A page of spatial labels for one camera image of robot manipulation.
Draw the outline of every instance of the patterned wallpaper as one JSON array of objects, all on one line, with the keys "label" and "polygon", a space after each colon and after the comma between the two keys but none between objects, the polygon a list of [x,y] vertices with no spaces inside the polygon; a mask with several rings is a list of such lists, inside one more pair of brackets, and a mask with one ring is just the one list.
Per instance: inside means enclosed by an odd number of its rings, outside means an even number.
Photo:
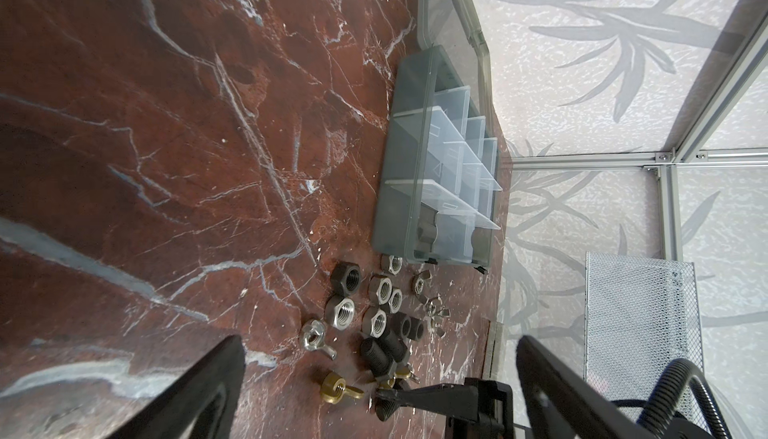
[{"label": "patterned wallpaper", "polygon": [[720,36],[739,0],[473,1],[504,136],[552,155],[664,150],[710,53],[744,38]]},{"label": "patterned wallpaper", "polygon": [[688,169],[678,181],[706,378],[738,410],[734,422],[768,437],[768,169]]},{"label": "patterned wallpaper", "polygon": [[528,425],[517,339],[539,338],[581,374],[586,252],[658,257],[658,225],[652,173],[513,171],[498,320],[509,338],[499,380],[515,390],[515,422]]},{"label": "patterned wallpaper", "polygon": [[744,96],[706,141],[705,149],[768,147],[768,70],[763,69]]}]

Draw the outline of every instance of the black flexible hose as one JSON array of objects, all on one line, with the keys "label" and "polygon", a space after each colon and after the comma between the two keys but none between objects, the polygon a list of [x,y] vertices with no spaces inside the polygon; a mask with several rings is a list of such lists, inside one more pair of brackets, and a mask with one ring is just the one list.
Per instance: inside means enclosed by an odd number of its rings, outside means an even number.
[{"label": "black flexible hose", "polygon": [[[611,401],[611,403],[616,407],[639,407],[640,409],[648,404],[646,401],[641,401],[640,399],[617,399],[615,401]],[[679,411],[675,411],[674,416],[678,419],[686,418]]]},{"label": "black flexible hose", "polygon": [[658,438],[667,431],[672,421],[677,402],[683,396],[685,388],[690,389],[699,403],[706,425],[715,439],[732,439],[723,415],[715,402],[704,374],[696,365],[687,359],[673,359],[661,373],[661,377],[648,397],[643,412],[640,413],[638,424]]}]

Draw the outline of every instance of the silver hex nut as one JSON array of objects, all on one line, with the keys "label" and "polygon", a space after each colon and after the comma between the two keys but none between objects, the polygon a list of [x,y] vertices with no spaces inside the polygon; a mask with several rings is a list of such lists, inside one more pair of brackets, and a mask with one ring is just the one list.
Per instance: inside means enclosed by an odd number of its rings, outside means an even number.
[{"label": "silver hex nut", "polygon": [[385,275],[374,274],[368,286],[368,295],[373,304],[386,304],[392,295],[392,280]]},{"label": "silver hex nut", "polygon": [[379,338],[386,328],[386,313],[377,307],[370,307],[362,317],[362,332],[372,338]]},{"label": "silver hex nut", "polygon": [[402,291],[399,288],[392,288],[392,294],[389,295],[389,301],[382,304],[382,309],[389,312],[389,314],[395,314],[400,310],[402,305]]},{"label": "silver hex nut", "polygon": [[355,302],[350,298],[334,295],[326,303],[326,322],[340,331],[347,329],[355,318]]},{"label": "silver hex nut", "polygon": [[400,269],[402,269],[402,257],[382,254],[382,271],[387,274],[398,275]]}]

